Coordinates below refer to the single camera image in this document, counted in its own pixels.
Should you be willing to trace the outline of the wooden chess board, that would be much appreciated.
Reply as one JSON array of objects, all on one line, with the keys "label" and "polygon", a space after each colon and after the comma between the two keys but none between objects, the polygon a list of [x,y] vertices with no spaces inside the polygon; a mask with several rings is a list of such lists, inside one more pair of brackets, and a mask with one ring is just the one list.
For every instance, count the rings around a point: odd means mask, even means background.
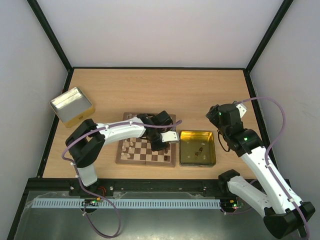
[{"label": "wooden chess board", "polygon": [[[122,146],[126,147],[126,159],[121,159],[123,153]],[[131,159],[127,159],[129,147],[134,148],[134,153],[131,154]],[[127,138],[118,142],[117,154],[115,163],[122,165],[145,165],[145,166],[160,166],[160,167],[175,167],[176,166],[176,144],[169,143],[168,153],[164,150],[152,151],[151,143],[146,138]],[[164,156],[168,156],[168,161],[164,161]]]}]

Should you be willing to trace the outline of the gold tin box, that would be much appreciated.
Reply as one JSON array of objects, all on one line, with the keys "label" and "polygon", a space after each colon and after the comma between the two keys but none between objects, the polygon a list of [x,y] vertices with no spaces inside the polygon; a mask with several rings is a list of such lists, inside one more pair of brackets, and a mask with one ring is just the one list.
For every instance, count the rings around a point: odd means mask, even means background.
[{"label": "gold tin box", "polygon": [[180,166],[211,168],[216,164],[214,134],[211,131],[182,130],[179,138]]}]

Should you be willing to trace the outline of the silver tin lid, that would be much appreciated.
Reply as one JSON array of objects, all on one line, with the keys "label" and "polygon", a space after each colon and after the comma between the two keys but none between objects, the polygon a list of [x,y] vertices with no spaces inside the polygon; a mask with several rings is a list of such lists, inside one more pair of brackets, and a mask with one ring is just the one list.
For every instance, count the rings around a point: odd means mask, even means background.
[{"label": "silver tin lid", "polygon": [[92,102],[79,87],[64,92],[49,104],[66,128],[77,125],[96,111]]}]

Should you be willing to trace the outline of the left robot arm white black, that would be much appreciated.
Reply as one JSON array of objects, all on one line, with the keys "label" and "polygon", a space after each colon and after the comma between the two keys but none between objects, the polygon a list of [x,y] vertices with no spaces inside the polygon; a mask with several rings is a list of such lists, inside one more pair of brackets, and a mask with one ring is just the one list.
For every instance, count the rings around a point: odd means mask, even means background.
[{"label": "left robot arm white black", "polygon": [[90,118],[83,121],[67,138],[62,158],[71,162],[76,177],[87,188],[98,181],[94,162],[104,146],[131,138],[142,138],[150,142],[153,152],[162,151],[179,140],[176,126],[180,123],[174,123],[164,110],[158,114],[140,113],[113,123],[95,123]]}]

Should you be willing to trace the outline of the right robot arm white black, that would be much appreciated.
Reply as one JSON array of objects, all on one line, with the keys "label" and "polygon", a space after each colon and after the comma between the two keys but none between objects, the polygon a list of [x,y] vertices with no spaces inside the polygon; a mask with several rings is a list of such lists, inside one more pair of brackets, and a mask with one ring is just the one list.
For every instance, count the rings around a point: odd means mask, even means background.
[{"label": "right robot arm white black", "polygon": [[263,218],[268,231],[281,239],[301,227],[315,213],[309,201],[303,201],[294,192],[272,163],[258,134],[244,128],[242,118],[247,112],[242,103],[212,106],[206,117],[217,128],[229,151],[252,170],[262,190],[248,183],[236,170],[228,170],[218,177],[218,191],[229,196],[234,194],[249,204]]}]

